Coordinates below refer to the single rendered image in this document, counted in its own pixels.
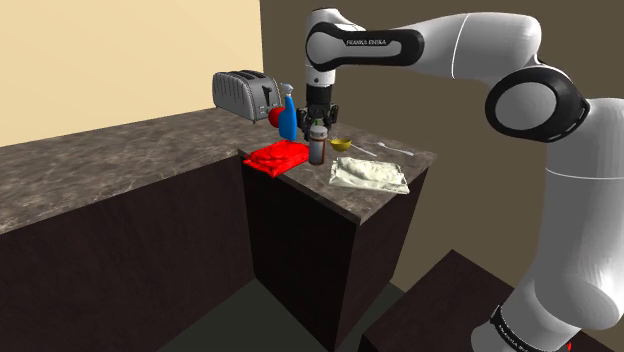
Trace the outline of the white fork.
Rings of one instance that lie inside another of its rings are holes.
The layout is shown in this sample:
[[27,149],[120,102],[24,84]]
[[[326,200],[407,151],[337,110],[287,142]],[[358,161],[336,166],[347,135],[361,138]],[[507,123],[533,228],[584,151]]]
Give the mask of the white fork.
[[405,155],[408,155],[408,156],[415,156],[415,154],[414,154],[413,152],[411,152],[411,151],[408,151],[408,150],[402,150],[402,149],[393,148],[393,147],[389,147],[389,146],[387,146],[387,145],[386,145],[385,143],[383,143],[383,142],[376,142],[376,144],[377,144],[377,145],[379,145],[379,146],[380,146],[380,147],[382,147],[382,148],[385,148],[385,149],[388,149],[388,150],[391,150],[391,151],[395,151],[395,152],[398,152],[398,153],[402,153],[402,154],[405,154]]

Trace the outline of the yellow measuring spoon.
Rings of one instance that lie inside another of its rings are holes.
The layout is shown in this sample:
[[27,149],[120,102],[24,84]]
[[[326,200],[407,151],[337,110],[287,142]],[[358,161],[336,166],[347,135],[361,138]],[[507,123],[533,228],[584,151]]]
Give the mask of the yellow measuring spoon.
[[376,157],[376,154],[366,151],[360,147],[355,146],[352,141],[350,139],[345,139],[345,138],[334,138],[334,139],[330,139],[329,140],[330,146],[332,147],[333,150],[338,151],[338,152],[344,152],[346,150],[348,150],[349,148],[353,147],[357,150],[360,150],[372,157]]

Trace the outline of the dark robot stand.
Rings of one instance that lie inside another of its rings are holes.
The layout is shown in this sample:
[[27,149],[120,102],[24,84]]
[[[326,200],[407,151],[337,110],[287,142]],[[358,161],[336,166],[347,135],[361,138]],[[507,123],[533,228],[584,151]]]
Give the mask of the dark robot stand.
[[529,270],[516,288],[452,250],[384,313],[358,352],[614,352],[550,314]]

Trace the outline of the white crumpled bag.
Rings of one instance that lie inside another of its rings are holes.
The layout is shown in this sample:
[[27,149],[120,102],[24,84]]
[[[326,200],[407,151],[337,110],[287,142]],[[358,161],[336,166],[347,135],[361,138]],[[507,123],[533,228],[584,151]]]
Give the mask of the white crumpled bag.
[[410,193],[406,177],[398,164],[352,157],[338,157],[333,161],[328,183],[394,194]]

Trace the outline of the brown bottle with white cap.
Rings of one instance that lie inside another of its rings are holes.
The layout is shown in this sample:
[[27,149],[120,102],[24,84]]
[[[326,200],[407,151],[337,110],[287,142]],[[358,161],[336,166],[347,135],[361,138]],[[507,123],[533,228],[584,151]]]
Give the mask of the brown bottle with white cap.
[[312,165],[322,165],[325,156],[325,144],[327,140],[327,128],[320,120],[316,120],[309,129],[309,156],[308,161]]

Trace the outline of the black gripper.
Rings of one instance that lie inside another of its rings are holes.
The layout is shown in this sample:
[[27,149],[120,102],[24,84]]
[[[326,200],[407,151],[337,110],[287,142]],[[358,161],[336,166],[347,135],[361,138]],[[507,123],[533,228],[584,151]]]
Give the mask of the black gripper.
[[303,139],[306,142],[309,141],[311,118],[325,119],[328,132],[331,132],[333,125],[337,122],[339,106],[331,102],[331,97],[332,85],[306,86],[306,108],[296,109],[297,127],[303,133]]

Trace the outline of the silver toaster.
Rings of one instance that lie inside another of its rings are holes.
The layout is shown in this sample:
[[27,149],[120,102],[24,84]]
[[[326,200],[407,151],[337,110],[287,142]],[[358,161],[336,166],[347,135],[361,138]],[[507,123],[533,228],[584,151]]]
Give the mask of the silver toaster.
[[277,82],[254,70],[215,73],[212,77],[212,97],[216,107],[253,123],[267,119],[273,108],[281,106]]

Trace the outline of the red folded cloth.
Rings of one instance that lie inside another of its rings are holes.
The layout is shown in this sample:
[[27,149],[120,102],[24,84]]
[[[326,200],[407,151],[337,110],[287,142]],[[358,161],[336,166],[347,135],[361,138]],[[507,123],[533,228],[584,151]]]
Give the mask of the red folded cloth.
[[243,157],[243,163],[275,178],[308,161],[307,145],[281,140],[260,148]]

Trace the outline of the blue spray bottle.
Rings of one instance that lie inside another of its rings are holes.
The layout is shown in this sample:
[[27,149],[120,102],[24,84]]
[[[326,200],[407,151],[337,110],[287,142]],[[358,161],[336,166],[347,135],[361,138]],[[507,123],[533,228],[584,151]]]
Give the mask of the blue spray bottle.
[[284,95],[284,109],[278,115],[279,135],[286,140],[295,141],[297,138],[296,109],[292,99],[293,86],[281,83]]

